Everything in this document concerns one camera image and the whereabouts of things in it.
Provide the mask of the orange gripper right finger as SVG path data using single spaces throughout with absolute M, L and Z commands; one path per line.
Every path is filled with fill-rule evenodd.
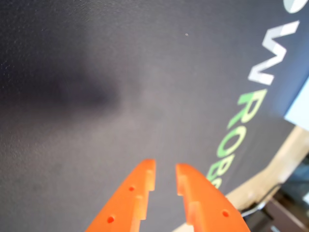
M 196 232 L 248 232 L 232 203 L 196 168 L 176 165 L 177 194 L 183 197 L 186 223 Z

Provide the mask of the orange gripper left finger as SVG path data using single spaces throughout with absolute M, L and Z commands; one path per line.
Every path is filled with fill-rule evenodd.
M 138 232 L 147 217 L 149 192 L 155 189 L 156 161 L 145 159 L 122 182 L 88 232 Z

